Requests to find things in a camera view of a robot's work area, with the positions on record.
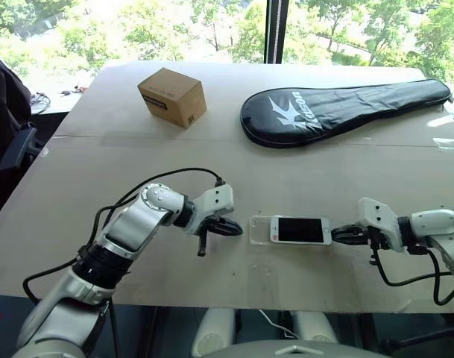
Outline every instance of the power cord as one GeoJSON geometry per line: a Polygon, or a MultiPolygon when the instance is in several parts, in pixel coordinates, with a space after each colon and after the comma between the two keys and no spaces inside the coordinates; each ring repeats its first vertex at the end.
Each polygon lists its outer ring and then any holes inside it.
{"type": "Polygon", "coordinates": [[[30,106],[31,109],[36,109],[39,107],[38,111],[33,114],[41,114],[43,113],[51,104],[51,99],[43,93],[43,92],[36,92],[36,94],[31,95],[30,98],[30,106]]]}
{"type": "Polygon", "coordinates": [[[285,333],[287,333],[287,334],[293,336],[293,337],[296,338],[296,339],[300,339],[300,337],[299,337],[296,333],[290,331],[288,328],[286,328],[286,327],[284,327],[284,326],[280,326],[279,324],[273,323],[273,321],[270,320],[270,318],[268,317],[268,315],[267,315],[263,310],[258,310],[258,311],[263,315],[263,317],[265,317],[266,321],[267,321],[270,325],[272,325],[272,326],[275,327],[275,328],[278,328],[278,329],[282,330],[283,332],[285,332],[285,333]]]}
{"type": "MultiPolygon", "coordinates": [[[[129,192],[127,192],[124,196],[122,196],[122,198],[120,198],[114,205],[102,207],[101,209],[99,209],[96,212],[95,217],[94,217],[94,223],[92,225],[91,235],[89,236],[89,240],[86,243],[86,247],[89,247],[90,245],[93,244],[93,242],[95,240],[95,237],[96,237],[96,234],[98,232],[99,222],[101,220],[101,214],[104,211],[109,210],[109,213],[107,214],[107,217],[104,220],[104,224],[102,226],[103,228],[109,223],[109,221],[111,220],[111,218],[112,218],[114,212],[116,211],[116,209],[118,209],[120,207],[123,207],[126,204],[129,204],[130,202],[134,201],[136,199],[136,197],[137,197],[137,194],[135,194],[135,195],[131,196],[130,198],[128,198],[129,195],[135,193],[139,188],[141,188],[142,186],[144,186],[145,184],[147,184],[147,183],[149,183],[149,182],[151,182],[153,180],[156,180],[156,179],[162,178],[162,177],[166,177],[168,175],[181,173],[181,172],[206,172],[206,173],[209,173],[209,174],[211,174],[211,175],[213,175],[215,177],[215,187],[225,184],[225,182],[222,179],[222,177],[217,175],[214,171],[212,171],[210,169],[198,168],[198,167],[176,169],[176,170],[172,170],[170,172],[165,172],[165,173],[162,173],[162,174],[158,174],[158,175],[155,175],[155,176],[153,176],[153,177],[151,177],[149,179],[146,179],[143,182],[137,184],[131,190],[129,190],[129,192]]],[[[47,275],[52,274],[54,272],[57,272],[57,271],[60,271],[62,269],[65,269],[67,267],[70,267],[74,263],[76,263],[76,258],[71,259],[70,261],[68,261],[68,262],[66,262],[66,263],[64,263],[62,265],[56,266],[54,268],[50,268],[49,270],[42,271],[42,272],[39,272],[37,274],[32,274],[31,276],[28,276],[27,278],[25,278],[23,280],[23,289],[25,290],[26,295],[33,301],[33,303],[35,305],[38,304],[40,302],[40,300],[31,291],[31,289],[29,287],[29,283],[32,280],[36,280],[37,278],[40,278],[40,277],[43,277],[43,276],[47,276],[47,275]]],[[[118,331],[117,331],[116,312],[115,312],[115,309],[114,309],[114,304],[113,304],[113,299],[112,298],[108,299],[108,305],[109,305],[108,309],[109,309],[109,314],[110,314],[111,328],[112,328],[112,332],[113,332],[113,344],[114,344],[114,350],[115,350],[115,357],[119,358],[120,357],[119,334],[118,334],[118,331]]]]}
{"type": "Polygon", "coordinates": [[[430,250],[427,250],[426,253],[430,256],[430,260],[432,261],[432,264],[434,266],[433,274],[423,274],[422,276],[413,277],[408,280],[404,280],[404,281],[400,281],[400,282],[391,282],[387,278],[387,276],[384,272],[384,267],[381,264],[381,260],[379,258],[377,249],[373,248],[374,261],[376,263],[377,268],[379,269],[379,274],[381,275],[381,278],[386,285],[391,286],[391,287],[405,286],[405,285],[409,285],[413,282],[417,282],[420,280],[425,280],[427,278],[433,277],[434,278],[434,292],[433,292],[434,303],[437,304],[438,306],[443,306],[445,304],[448,304],[454,298],[454,290],[451,291],[451,293],[448,294],[448,296],[445,297],[445,299],[443,299],[442,301],[439,299],[438,293],[439,293],[440,286],[441,286],[441,276],[451,276],[452,273],[451,272],[440,272],[440,267],[438,265],[437,257],[435,257],[434,253],[430,250]]]}

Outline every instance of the table surface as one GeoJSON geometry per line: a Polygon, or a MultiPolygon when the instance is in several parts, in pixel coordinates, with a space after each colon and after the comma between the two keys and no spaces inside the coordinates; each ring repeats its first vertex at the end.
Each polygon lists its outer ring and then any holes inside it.
{"type": "MultiPolygon", "coordinates": [[[[369,196],[399,215],[454,207],[454,121],[441,107],[377,120],[304,148],[250,142],[243,102],[275,87],[345,87],[415,81],[416,69],[134,62],[108,67],[58,128],[0,213],[0,294],[22,295],[22,280],[72,258],[95,211],[138,182],[170,169],[214,169],[232,186],[240,237],[198,240],[162,228],[118,285],[120,304],[250,307],[335,312],[454,312],[432,302],[432,280],[391,288],[368,264],[370,250],[253,245],[252,216],[357,219],[369,196]],[[208,111],[188,130],[151,116],[136,85],[162,66],[202,81],[208,111]]],[[[191,198],[213,185],[204,173],[161,182],[191,198]]],[[[382,252],[391,280],[432,271],[427,257],[382,252]]],[[[33,283],[43,296],[59,274],[33,283]]],[[[443,293],[454,287],[444,278],[443,293]]]]}

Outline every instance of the black racket cover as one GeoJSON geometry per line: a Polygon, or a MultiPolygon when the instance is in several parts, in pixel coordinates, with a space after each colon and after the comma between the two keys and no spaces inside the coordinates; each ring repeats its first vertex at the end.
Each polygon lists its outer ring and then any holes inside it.
{"type": "Polygon", "coordinates": [[[280,88],[252,95],[241,122],[253,142],[291,148],[351,131],[374,119],[443,104],[452,94],[437,80],[331,89],[280,88]]]}

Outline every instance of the smartphone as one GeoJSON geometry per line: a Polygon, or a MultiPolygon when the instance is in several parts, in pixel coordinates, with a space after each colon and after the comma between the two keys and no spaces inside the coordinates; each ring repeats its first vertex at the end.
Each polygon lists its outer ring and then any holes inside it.
{"type": "Polygon", "coordinates": [[[270,240],[279,244],[331,245],[330,221],[326,218],[272,216],[270,240]]]}

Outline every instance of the small brown box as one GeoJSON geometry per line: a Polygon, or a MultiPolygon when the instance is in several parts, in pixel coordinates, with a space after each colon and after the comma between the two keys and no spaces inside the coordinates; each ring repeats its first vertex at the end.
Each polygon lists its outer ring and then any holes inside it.
{"type": "Polygon", "coordinates": [[[181,127],[190,127],[206,111],[202,83],[169,69],[155,72],[137,88],[153,115],[181,127]]]}

